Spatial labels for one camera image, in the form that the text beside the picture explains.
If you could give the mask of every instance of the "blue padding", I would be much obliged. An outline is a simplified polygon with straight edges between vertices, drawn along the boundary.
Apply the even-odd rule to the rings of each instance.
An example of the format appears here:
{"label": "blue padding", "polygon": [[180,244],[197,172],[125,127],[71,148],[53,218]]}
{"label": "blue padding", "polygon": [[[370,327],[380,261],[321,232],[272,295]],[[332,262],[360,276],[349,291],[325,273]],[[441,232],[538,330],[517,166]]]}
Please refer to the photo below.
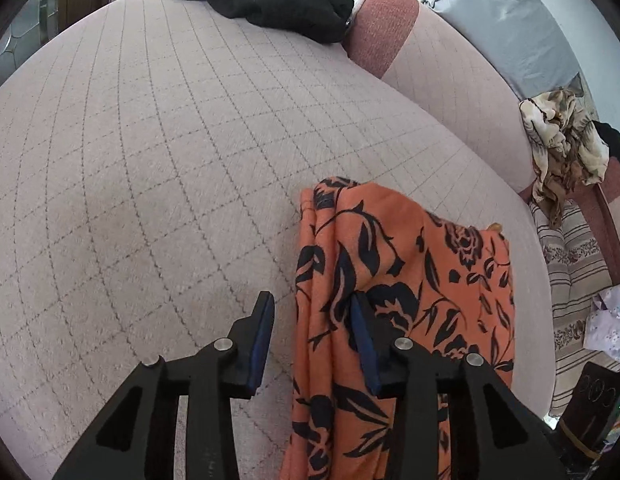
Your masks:
{"label": "blue padding", "polygon": [[248,373],[247,386],[252,395],[263,381],[263,370],[266,367],[267,350],[269,349],[272,325],[269,320],[273,319],[274,300],[266,302],[259,320],[259,330],[250,355],[250,371]]}
{"label": "blue padding", "polygon": [[357,297],[352,297],[350,305],[350,318],[352,319],[352,330],[354,331],[354,339],[359,349],[359,358],[361,361],[361,370],[365,378],[365,386],[374,396],[381,390],[381,378],[379,376],[378,358],[372,338],[367,331],[365,320],[361,312],[361,305],[357,301]]}

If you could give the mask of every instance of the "folded orange cloth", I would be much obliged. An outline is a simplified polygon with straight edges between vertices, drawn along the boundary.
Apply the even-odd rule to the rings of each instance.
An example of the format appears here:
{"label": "folded orange cloth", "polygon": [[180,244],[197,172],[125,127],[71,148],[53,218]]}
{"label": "folded orange cloth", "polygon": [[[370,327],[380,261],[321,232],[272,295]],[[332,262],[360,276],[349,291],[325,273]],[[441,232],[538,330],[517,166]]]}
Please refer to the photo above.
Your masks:
{"label": "folded orange cloth", "polygon": [[[445,221],[409,198],[332,177],[301,194],[293,433],[280,480],[383,478],[391,399],[366,390],[349,322],[365,291],[376,316],[432,352],[478,352],[510,384],[514,301],[509,244],[497,230]],[[439,399],[439,478],[450,472]]]}

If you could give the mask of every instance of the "yellow strip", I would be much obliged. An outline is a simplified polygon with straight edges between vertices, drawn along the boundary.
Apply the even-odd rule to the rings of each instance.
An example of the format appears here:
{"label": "yellow strip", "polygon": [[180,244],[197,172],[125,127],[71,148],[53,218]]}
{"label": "yellow strip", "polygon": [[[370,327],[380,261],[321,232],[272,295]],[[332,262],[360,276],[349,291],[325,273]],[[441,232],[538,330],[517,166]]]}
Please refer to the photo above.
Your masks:
{"label": "yellow strip", "polygon": [[583,453],[588,458],[591,458],[592,460],[596,460],[600,457],[600,453],[596,453],[595,451],[592,451],[591,449],[589,449],[589,447],[583,444],[578,439],[578,437],[570,431],[570,428],[567,427],[563,419],[561,419],[558,422],[558,425],[563,430],[563,433],[565,433],[565,436],[567,436],[568,439],[570,439],[570,442],[574,444],[574,447],[576,447],[581,453]]}

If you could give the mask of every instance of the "pillow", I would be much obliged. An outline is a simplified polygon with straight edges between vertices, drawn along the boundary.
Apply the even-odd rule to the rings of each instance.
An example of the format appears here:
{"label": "pillow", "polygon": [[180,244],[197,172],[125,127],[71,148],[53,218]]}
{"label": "pillow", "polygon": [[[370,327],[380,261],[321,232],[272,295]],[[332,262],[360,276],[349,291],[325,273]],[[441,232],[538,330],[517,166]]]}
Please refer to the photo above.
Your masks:
{"label": "pillow", "polygon": [[521,101],[559,88],[582,95],[578,61],[541,0],[423,3],[485,56]]}

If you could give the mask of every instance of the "orange fabric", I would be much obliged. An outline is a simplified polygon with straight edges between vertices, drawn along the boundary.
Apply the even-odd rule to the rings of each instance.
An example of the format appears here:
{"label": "orange fabric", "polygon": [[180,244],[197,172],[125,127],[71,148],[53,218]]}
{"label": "orange fabric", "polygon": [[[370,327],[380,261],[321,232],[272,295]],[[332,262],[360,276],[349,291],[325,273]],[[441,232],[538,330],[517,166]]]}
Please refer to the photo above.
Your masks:
{"label": "orange fabric", "polygon": [[[509,245],[444,221],[400,193],[329,178],[301,194],[293,433],[281,480],[383,478],[391,399],[366,390],[349,323],[365,291],[377,316],[432,352],[482,354],[507,384],[514,358]],[[449,476],[447,407],[440,478]]]}

